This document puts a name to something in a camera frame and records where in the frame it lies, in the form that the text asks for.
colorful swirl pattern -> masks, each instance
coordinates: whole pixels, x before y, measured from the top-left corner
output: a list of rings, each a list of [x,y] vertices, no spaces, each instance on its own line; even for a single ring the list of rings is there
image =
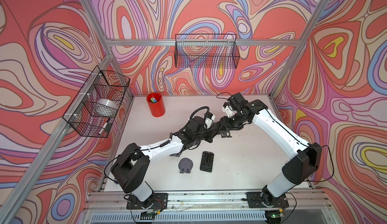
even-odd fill
[[[228,33],[299,38],[318,0],[91,0],[109,38]],[[331,0],[276,102],[284,122],[334,155],[321,188],[344,223],[384,223],[387,0]],[[292,47],[241,46],[235,70],[176,69],[173,47],[115,47],[135,94],[268,93]],[[104,52],[78,0],[0,0],[0,204]],[[69,132],[14,222],[76,223],[94,192],[128,100],[107,139]],[[325,153],[315,179],[332,171]]]
[[[78,0],[0,0],[0,205],[104,52]],[[13,223],[75,223],[121,126],[107,139],[70,131]]]
[[[108,38],[236,33],[240,39],[299,38],[318,0],[91,0]],[[134,94],[268,93],[292,47],[240,47],[238,69],[175,69],[174,47],[115,47]],[[240,69],[259,62],[256,75]]]
[[[328,145],[323,188],[343,223],[387,223],[387,0],[331,0],[275,102],[283,121]],[[332,174],[329,154],[315,180]]]

wire mesh basket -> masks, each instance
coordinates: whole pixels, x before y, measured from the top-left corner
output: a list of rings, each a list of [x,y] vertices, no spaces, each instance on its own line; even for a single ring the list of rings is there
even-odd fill
[[[63,118],[80,136],[107,138],[129,82],[128,77],[115,71],[99,70],[81,103],[73,113],[65,113],[70,117]]]
[[[176,34],[177,68],[236,68],[239,50],[236,34]]]

red pen holder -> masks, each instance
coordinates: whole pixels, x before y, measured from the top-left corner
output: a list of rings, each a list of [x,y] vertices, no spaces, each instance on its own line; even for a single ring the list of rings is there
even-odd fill
[[[156,99],[156,103],[151,101],[151,98],[154,97]],[[151,93],[146,97],[146,101],[148,102],[149,109],[153,116],[159,117],[164,115],[165,107],[164,102],[162,101],[162,96],[159,93]]]

wire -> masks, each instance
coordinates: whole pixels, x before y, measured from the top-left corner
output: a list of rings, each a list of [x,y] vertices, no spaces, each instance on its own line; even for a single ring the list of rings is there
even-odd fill
[[[196,145],[196,147],[194,147],[193,149],[196,149],[197,147],[199,147],[199,145],[200,145],[200,143],[198,143],[198,144]]]
[[[297,200],[296,200],[296,198],[294,197],[294,195],[293,195],[292,193],[290,193],[290,192],[288,192],[288,193],[291,194],[291,195],[293,196],[293,198],[294,198],[296,204],[294,205],[294,208],[293,208],[293,210],[290,212],[290,214],[289,214],[289,215],[285,218],[285,220],[283,220],[280,224],[283,224],[283,223],[290,217],[290,215],[293,213],[294,209],[295,209],[296,206],[297,206]]]
[[[134,223],[135,224],[137,224],[138,222],[136,222],[136,220],[133,218],[133,214],[132,214],[132,194],[130,193],[130,194],[127,194],[127,195],[130,195],[130,207],[129,207],[129,209],[130,209],[130,215],[132,216],[132,220],[134,221]]]
[[[172,207],[173,207],[173,209],[172,210],[170,210],[170,209],[167,209],[168,211],[176,211],[176,212],[181,212],[181,211],[186,211],[186,210],[188,210],[188,209],[190,209],[190,208],[192,208],[192,207],[194,207],[194,206],[196,206],[197,204],[193,204],[192,206],[190,206],[190,207],[187,207],[187,208],[185,208],[185,209],[183,209],[183,210],[180,210],[180,211],[178,211],[177,209],[179,209],[181,206],[182,206],[183,204],[180,204],[180,206],[179,207],[175,207],[174,205],[172,205]]]
[[[159,200],[159,199],[155,199],[155,200],[160,203],[160,208],[162,208],[162,210],[164,210],[165,209],[164,202],[162,202],[162,200]]]
[[[202,106],[202,107],[196,109],[195,111],[193,111],[193,113],[192,113],[191,116],[190,116],[190,120],[193,118],[193,116],[194,116],[198,111],[203,110],[203,109],[207,109],[207,112],[206,112],[206,114],[204,115],[204,119],[206,119],[208,113],[210,112],[210,108],[209,108],[208,106]]]
[[[329,178],[327,178],[327,179],[325,179],[325,180],[321,180],[321,181],[316,181],[316,180],[305,180],[305,181],[303,181],[303,182],[310,182],[310,181],[312,181],[312,182],[316,182],[316,183],[321,183],[321,182],[325,182],[325,181],[330,180],[330,179],[334,176],[334,174],[335,174],[335,166],[334,166],[334,164],[333,164],[332,154],[331,154],[331,150],[329,149],[329,147],[328,147],[328,152],[329,152],[329,157],[331,158],[331,164],[332,164],[332,174],[331,174],[331,176],[330,176]]]
[[[216,96],[216,98],[228,100],[228,98],[219,97],[219,95],[220,95],[220,94],[223,94],[223,93],[227,93],[227,94],[229,94],[230,96],[232,96],[232,95],[231,95],[230,93],[228,93],[228,92],[221,92],[221,93],[219,93],[219,94]]]
[[[129,152],[129,153],[125,153],[125,154],[120,154],[119,156],[115,157],[114,159],[112,159],[106,166],[105,168],[103,169],[103,174],[105,175],[106,178],[108,178],[109,180],[113,181],[114,183],[118,183],[118,181],[110,178],[107,174],[106,174],[106,168],[109,166],[109,164],[111,162],[113,162],[115,159],[121,157],[121,156],[124,156],[124,155],[127,155],[127,154],[132,154],[132,153],[135,153],[135,152],[140,152],[140,151],[146,151],[146,150],[151,150],[151,149],[156,149],[160,146],[157,146],[157,147],[153,147],[153,148],[150,148],[150,149],[138,149],[138,150],[135,150],[135,151],[132,151],[132,152]]]

white table surface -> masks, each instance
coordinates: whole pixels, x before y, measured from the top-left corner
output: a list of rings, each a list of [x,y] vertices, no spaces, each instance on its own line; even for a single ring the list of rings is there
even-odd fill
[[[246,95],[246,100],[261,100],[275,114],[267,96]],[[163,96],[166,112],[153,117],[146,97],[134,98],[132,109],[116,156],[135,142],[138,146],[153,144],[169,138],[188,121],[192,112],[201,106],[210,107],[215,121],[225,116],[221,108],[225,100],[215,96]],[[196,115],[202,116],[205,110]],[[154,191],[189,190],[249,190],[261,189],[270,183],[289,161],[283,150],[261,128],[245,125],[240,131],[231,131],[232,138],[214,137],[212,143],[202,141],[195,150],[186,150],[180,157],[165,157],[151,162],[144,180]],[[212,172],[199,170],[203,151],[214,153]],[[193,162],[190,174],[181,174],[178,164],[182,158]],[[307,182],[295,188],[309,188]],[[108,180],[104,191],[122,192],[120,185]]]

